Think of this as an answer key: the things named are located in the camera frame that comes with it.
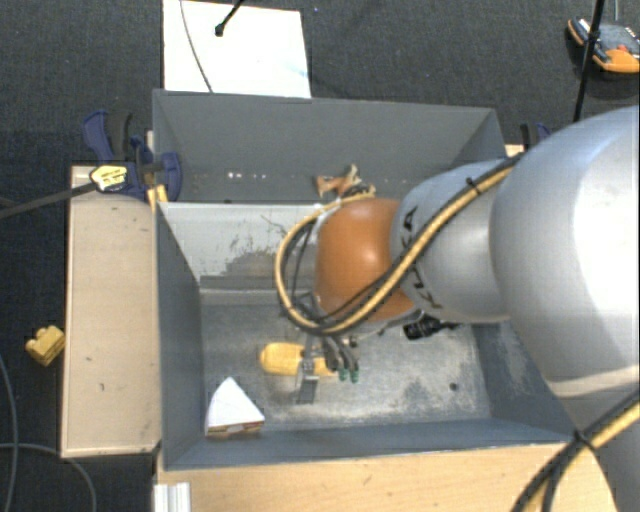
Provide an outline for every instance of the gray bin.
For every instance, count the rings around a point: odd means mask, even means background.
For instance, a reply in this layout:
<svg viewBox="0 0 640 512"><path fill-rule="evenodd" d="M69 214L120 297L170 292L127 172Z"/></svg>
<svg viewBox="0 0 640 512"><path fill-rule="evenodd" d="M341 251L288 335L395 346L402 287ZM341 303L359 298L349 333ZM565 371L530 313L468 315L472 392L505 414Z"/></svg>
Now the gray bin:
<svg viewBox="0 0 640 512"><path fill-rule="evenodd" d="M362 341L358 384L321 378L312 405L294 403L295 378L266 375L258 362L269 342L303 342L279 314L272 265L317 200L311 176L355 162L379 195L401 197L430 175L501 156L492 111L156 92L154 134L156 152L178 151L185 171L180 201L156 211L165 469L566 440L571 424L509 324L416 342L389 329ZM390 172L383 157L400 143ZM258 165L263 181L253 178ZM313 248L303 283L312 257ZM229 376L265 426L255 437L207 439L208 401Z"/></svg>

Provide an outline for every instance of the bin floor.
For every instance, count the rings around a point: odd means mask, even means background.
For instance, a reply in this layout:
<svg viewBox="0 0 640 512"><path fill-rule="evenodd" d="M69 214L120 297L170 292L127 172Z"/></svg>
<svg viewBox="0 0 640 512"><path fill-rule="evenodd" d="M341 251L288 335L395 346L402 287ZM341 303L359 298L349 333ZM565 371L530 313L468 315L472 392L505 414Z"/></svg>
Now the bin floor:
<svg viewBox="0 0 640 512"><path fill-rule="evenodd" d="M298 405L296 377L267 375L258 355L274 341L304 344L277 306L201 309L205 396L233 377L265 415L263 430L304 430L489 418L471 329L410 342L401 328L362 340L360 379L321 377L313 404Z"/></svg>

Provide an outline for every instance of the black carpet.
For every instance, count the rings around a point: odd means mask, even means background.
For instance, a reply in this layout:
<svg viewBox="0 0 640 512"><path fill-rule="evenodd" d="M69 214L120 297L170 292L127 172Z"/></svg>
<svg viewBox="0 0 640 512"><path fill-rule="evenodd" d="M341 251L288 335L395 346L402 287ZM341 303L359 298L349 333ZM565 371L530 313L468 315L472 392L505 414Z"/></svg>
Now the black carpet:
<svg viewBox="0 0 640 512"><path fill-rule="evenodd" d="M507 142L521 122L570 123L578 91L564 28L591 17L591 0L250 1L303 13L312 94L493 107ZM612 17L607 2L605 19ZM640 4L620 1L640 29ZM27 201L63 189L74 160L92 158L80 123L98 109L151 126L151 90L162 85L161 0L4 0L0 8L0 197ZM638 78L593 73L584 115L638 103ZM66 208L0 220L0 354L25 442L58 444L62 366L24 352L33 330L64 326ZM11 439L0 390L0 443ZM0 453L0 506L10 452ZM151 457L83 461L101 511L150 507ZM21 452L16 511L89 510L84 484L55 458Z"/></svg>

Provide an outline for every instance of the yellow toy block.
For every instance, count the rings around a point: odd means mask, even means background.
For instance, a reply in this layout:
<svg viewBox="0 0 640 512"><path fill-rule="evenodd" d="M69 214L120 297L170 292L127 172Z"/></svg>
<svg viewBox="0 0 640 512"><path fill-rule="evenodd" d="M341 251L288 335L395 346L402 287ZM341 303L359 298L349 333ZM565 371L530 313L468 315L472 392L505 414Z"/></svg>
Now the yellow toy block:
<svg viewBox="0 0 640 512"><path fill-rule="evenodd" d="M42 366L49 366L51 361L62 352L64 343L64 333L55 325L50 325L40 329L35 339L27 341L24 348Z"/></svg>
<svg viewBox="0 0 640 512"><path fill-rule="evenodd" d="M272 375L295 376L298 374L303 350L304 346L298 343L269 343L260 352L260 364L265 372ZM314 375L334 375L334 372L327 368L324 357L316 357L314 363Z"/></svg>

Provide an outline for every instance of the white paper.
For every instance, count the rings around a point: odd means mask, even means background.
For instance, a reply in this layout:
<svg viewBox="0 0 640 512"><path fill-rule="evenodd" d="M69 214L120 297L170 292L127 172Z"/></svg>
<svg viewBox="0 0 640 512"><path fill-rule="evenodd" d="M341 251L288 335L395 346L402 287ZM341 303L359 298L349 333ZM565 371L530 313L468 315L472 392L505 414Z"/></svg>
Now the white paper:
<svg viewBox="0 0 640 512"><path fill-rule="evenodd" d="M297 11L183 2L191 40L214 92L310 98L302 19ZM179 0L164 0L164 87L207 92L182 22Z"/></svg>
<svg viewBox="0 0 640 512"><path fill-rule="evenodd" d="M207 430L258 422L264 422L264 415L233 378L225 379L211 399Z"/></svg>

